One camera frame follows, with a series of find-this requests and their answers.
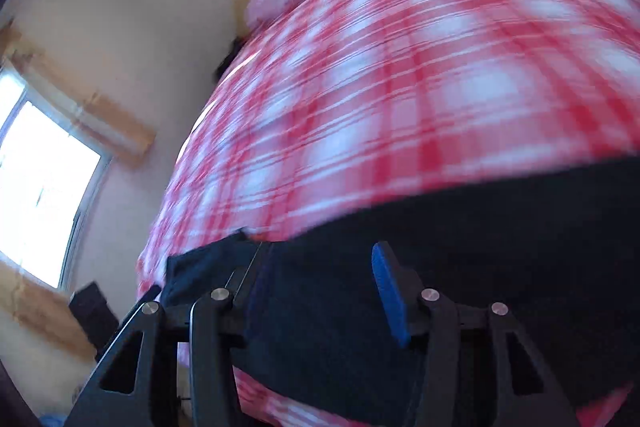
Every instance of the red and white checkered cloth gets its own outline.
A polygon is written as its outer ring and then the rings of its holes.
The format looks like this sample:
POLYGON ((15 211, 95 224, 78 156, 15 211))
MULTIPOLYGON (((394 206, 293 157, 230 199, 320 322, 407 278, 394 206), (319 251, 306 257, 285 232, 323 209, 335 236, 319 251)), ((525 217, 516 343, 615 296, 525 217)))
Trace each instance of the red and white checkered cloth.
MULTIPOLYGON (((249 227, 279 241, 357 208, 640 145, 640 0, 306 0, 242 49, 138 261, 249 227)), ((349 425, 236 371, 274 425, 349 425)))

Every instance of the silver bolt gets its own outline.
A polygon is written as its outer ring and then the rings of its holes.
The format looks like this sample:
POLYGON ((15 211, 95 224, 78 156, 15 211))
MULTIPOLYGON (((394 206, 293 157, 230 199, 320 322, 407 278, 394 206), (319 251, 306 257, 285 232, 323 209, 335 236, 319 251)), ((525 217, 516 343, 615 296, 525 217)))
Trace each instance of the silver bolt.
POLYGON ((226 288, 216 288, 211 292, 211 298, 214 301, 223 301, 229 296, 229 290, 226 288))
POLYGON ((156 301, 145 302, 142 304, 142 312, 145 315, 153 315, 158 311, 160 305, 156 301))
POLYGON ((433 288, 427 288, 420 292, 420 297, 422 297, 426 301, 435 302, 440 298, 440 293, 433 288))
POLYGON ((494 312, 496 315, 500 315, 500 317, 502 317, 507 313, 509 313, 509 308, 507 307, 506 304, 503 304, 502 302, 494 302, 491 305, 491 311, 494 312))

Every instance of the window frame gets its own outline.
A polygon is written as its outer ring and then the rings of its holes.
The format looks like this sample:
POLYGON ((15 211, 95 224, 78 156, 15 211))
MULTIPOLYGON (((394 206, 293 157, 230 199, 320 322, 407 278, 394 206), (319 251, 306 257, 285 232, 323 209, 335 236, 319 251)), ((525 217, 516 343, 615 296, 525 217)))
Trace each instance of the window frame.
MULTIPOLYGON (((86 225, 86 218, 98 192, 100 191, 100 188, 102 187, 107 168, 110 165, 113 156, 94 140, 85 136, 77 129, 74 129, 66 117, 55 110, 55 108, 51 107, 51 105, 42 96, 40 96, 36 90, 31 88, 23 79, 21 79, 20 74, 7 68, 0 68, 0 73, 13 75, 24 86, 24 90, 22 91, 20 98, 9 112, 9 115, 7 115, 2 127, 0 127, 0 146, 2 146, 2 142, 4 142, 4 138, 14 123, 15 118, 18 116, 24 105, 27 102, 30 102, 33 107, 44 113, 47 118, 50 118, 69 135, 73 136, 84 146, 89 147, 89 149, 100 155, 100 160, 98 160, 94 173, 92 174, 91 179, 89 179, 84 193, 82 194, 80 203, 78 204, 78 209, 76 210, 76 215, 74 216, 74 221, 71 226, 71 230, 69 231, 69 238, 66 242, 65 256, 60 269, 58 287, 55 288, 59 291, 68 291, 73 276, 76 252, 79 250, 79 246, 82 242, 82 234, 86 225)), ((49 284, 41 279, 38 279, 38 281, 49 286, 49 284)))

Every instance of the plaid shirt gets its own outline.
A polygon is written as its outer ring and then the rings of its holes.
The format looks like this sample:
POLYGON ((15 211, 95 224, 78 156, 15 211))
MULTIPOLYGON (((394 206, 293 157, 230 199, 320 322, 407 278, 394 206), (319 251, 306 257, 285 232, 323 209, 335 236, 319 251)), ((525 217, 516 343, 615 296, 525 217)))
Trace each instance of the plaid shirt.
MULTIPOLYGON (((305 0, 247 43, 198 118, 139 290, 163 282, 167 256, 240 227, 279 241, 411 194, 635 152, 638 115, 640 0, 305 0)), ((356 425, 236 381, 245 412, 274 425, 356 425)))

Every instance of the bright window pane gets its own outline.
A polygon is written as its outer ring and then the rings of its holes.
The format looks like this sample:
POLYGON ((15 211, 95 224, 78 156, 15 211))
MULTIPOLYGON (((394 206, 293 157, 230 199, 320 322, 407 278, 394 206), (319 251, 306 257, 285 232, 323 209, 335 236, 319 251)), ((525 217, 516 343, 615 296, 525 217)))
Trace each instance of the bright window pane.
POLYGON ((10 73, 0 73, 0 127, 20 99, 24 86, 10 73))
POLYGON ((0 146, 0 251, 53 287, 99 160, 30 102, 0 146))

